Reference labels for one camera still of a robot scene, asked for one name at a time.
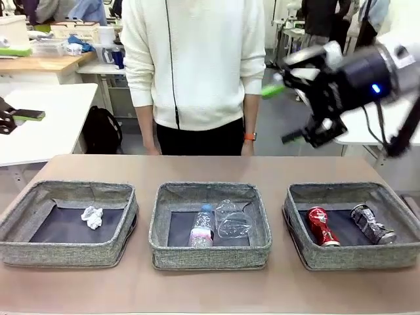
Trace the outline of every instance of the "silver can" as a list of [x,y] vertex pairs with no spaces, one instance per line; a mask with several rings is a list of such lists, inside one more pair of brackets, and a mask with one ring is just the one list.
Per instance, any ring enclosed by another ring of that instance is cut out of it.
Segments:
[[373,211],[365,204],[357,205],[350,212],[350,217],[373,245],[386,245],[395,242],[393,230],[376,221]]

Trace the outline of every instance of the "orange wristband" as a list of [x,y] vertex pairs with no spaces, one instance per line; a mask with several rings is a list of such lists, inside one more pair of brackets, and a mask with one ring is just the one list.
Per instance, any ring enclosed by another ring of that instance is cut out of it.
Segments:
[[256,141],[257,134],[256,133],[246,133],[244,139],[249,140],[249,141]]

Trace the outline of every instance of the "bottle cap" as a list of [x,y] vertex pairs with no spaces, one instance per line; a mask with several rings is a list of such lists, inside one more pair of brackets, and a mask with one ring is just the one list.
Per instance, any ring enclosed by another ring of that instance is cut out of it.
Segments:
[[203,211],[203,212],[213,212],[213,207],[209,204],[205,204],[205,205],[203,205],[203,207],[201,207],[201,211]]

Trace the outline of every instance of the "plastic water bottle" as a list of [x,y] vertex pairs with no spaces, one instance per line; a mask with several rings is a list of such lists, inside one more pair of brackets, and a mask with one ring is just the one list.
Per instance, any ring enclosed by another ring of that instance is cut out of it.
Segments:
[[215,216],[220,238],[247,238],[253,227],[252,218],[229,199],[219,203]]
[[215,236],[215,216],[211,205],[204,205],[197,213],[190,233],[188,246],[194,248],[208,248],[213,246]]

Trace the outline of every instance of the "black backpack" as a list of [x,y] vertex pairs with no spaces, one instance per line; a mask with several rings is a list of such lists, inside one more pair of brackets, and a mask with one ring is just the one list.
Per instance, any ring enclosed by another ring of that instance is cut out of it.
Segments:
[[123,140],[121,127],[106,109],[93,106],[83,126],[86,154],[115,154]]

